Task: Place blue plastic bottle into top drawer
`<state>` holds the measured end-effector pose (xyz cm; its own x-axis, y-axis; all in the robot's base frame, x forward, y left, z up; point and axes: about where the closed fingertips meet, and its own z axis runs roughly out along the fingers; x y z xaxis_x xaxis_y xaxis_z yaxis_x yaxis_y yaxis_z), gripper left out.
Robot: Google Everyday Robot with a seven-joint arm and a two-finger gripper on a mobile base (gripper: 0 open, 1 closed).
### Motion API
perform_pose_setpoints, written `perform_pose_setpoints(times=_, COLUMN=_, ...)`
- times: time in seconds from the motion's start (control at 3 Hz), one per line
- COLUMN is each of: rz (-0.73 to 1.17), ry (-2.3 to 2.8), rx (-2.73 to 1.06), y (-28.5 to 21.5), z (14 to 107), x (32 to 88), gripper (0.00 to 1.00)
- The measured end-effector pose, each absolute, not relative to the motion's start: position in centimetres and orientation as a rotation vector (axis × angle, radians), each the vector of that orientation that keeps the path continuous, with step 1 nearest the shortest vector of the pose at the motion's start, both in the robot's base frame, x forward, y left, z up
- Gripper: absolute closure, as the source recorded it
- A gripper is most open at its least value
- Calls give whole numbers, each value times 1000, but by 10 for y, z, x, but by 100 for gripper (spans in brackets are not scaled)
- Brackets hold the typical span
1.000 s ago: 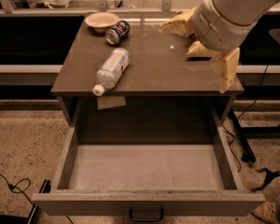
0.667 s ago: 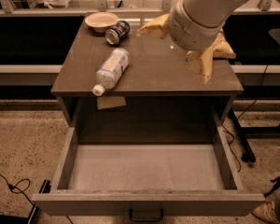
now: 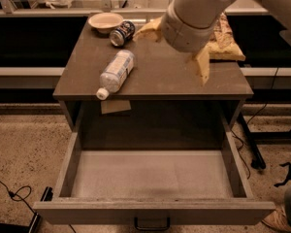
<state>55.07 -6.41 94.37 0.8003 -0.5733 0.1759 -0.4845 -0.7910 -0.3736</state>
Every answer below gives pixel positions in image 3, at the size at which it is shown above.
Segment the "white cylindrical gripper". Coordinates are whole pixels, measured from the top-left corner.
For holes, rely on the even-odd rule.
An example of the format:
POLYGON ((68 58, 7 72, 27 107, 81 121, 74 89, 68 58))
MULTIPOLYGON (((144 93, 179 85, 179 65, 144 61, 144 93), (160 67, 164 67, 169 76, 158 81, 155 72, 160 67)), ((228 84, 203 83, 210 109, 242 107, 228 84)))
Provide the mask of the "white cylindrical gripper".
POLYGON ((133 36, 159 43, 162 35, 175 50, 190 53, 186 63, 204 86, 210 77, 210 54, 205 47, 217 20, 214 6, 195 1, 176 0, 169 5, 163 17, 158 17, 142 26, 133 36))

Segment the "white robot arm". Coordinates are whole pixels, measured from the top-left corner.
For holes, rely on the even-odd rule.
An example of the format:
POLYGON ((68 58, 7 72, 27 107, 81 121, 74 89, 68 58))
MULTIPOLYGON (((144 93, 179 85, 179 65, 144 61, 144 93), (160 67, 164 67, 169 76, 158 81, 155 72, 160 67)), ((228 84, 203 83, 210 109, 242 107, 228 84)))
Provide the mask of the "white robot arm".
MULTIPOLYGON (((133 39, 165 40, 188 54, 185 63, 201 83, 210 77, 210 54, 206 49, 220 15, 236 0, 173 0, 165 14, 144 25, 133 39)), ((291 0, 254 0, 291 32, 291 0)))

